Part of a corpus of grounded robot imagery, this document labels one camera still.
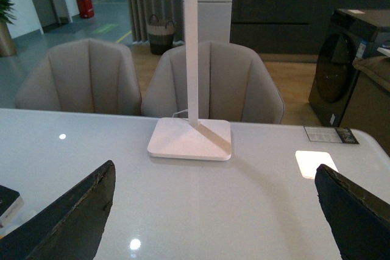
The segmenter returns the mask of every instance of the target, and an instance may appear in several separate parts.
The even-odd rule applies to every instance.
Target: white cabinet
[[[232,0],[198,0],[198,40],[229,43]]]

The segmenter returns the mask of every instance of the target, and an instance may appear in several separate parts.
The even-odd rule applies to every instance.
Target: white table
[[[390,202],[390,159],[356,130],[360,145],[346,145],[310,142],[299,126],[232,123],[232,158],[209,162],[149,157],[152,118],[1,109],[0,121],[0,184],[20,191],[20,213],[113,160],[96,259],[339,259],[296,150],[328,152],[340,173]]]

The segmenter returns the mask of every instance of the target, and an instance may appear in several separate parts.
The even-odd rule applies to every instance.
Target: red bin
[[[82,18],[91,18],[95,15],[92,6],[92,0],[76,0]]]

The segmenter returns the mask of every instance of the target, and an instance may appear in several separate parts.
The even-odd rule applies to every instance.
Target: white cable
[[[188,109],[185,109],[183,111],[179,111],[179,112],[173,113],[172,118],[175,118],[175,115],[178,115],[178,114],[181,114],[181,113],[184,113],[184,112],[188,112]]]

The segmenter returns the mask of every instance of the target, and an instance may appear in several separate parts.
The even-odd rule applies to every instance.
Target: washer door
[[[337,102],[344,95],[351,81],[355,53],[352,41],[342,33],[330,35],[322,45],[315,80],[325,102]]]

